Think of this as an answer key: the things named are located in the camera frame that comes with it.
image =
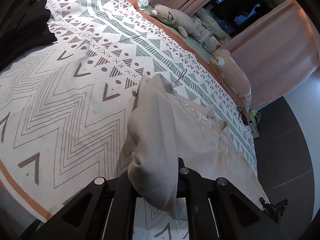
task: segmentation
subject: beige plush toy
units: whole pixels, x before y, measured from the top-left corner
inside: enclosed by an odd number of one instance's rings
[[[200,38],[200,33],[197,31],[195,24],[182,11],[157,4],[154,10],[150,11],[150,14],[164,24],[171,25],[183,38],[187,38],[188,34],[191,34],[195,38]]]
[[[246,113],[251,103],[250,82],[226,49],[217,49],[210,57],[210,63],[230,90],[237,96]]]

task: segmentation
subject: dark marble floor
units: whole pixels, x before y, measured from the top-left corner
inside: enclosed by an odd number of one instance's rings
[[[301,128],[284,97],[260,111],[260,136],[254,140],[258,179],[271,203],[289,203],[280,226],[292,240],[311,223],[314,177]]]

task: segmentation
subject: metal screw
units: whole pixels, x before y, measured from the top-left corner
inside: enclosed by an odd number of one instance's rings
[[[94,183],[97,184],[97,185],[101,185],[104,183],[104,178],[102,177],[98,177],[94,180]]]
[[[189,173],[189,169],[188,169],[188,168],[181,168],[181,169],[180,169],[180,173],[182,173],[182,174],[188,174],[188,173]]]
[[[221,186],[224,186],[224,185],[226,185],[228,183],[225,178],[218,178],[217,182]]]

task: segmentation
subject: black device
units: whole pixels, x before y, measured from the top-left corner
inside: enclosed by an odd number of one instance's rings
[[[127,172],[117,179],[98,177],[36,232],[26,230],[29,235],[23,238],[130,240],[137,197]],[[204,179],[179,158],[180,197],[186,198],[190,240],[290,239],[277,224],[281,204],[264,203],[263,212],[227,179]]]

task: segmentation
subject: patterned blanket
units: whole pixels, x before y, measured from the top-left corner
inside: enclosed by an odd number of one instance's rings
[[[0,180],[34,216],[46,221],[95,177],[127,170],[133,145],[126,125],[142,75],[175,82],[187,69],[177,92],[212,105],[256,171],[251,132],[228,94],[129,2],[48,0],[47,7],[58,42],[0,74]],[[187,237],[186,222],[144,200],[137,207],[136,235],[163,239],[164,230],[170,239]]]

